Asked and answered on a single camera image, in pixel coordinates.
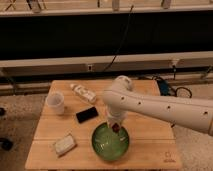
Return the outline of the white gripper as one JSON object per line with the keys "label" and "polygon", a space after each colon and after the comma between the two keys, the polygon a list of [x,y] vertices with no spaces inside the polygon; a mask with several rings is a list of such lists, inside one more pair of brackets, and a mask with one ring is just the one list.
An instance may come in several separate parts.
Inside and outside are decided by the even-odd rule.
{"label": "white gripper", "polygon": [[124,119],[126,118],[126,112],[120,109],[107,107],[106,118],[109,127],[113,127],[114,125],[121,127]]}

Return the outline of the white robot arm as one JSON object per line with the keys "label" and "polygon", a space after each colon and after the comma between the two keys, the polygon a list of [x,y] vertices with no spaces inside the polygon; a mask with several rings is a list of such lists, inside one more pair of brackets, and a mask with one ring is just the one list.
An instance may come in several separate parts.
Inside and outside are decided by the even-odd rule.
{"label": "white robot arm", "polygon": [[144,95],[133,91],[132,80],[118,76],[102,95],[110,127],[121,128],[127,111],[144,114],[213,136],[213,101]]}

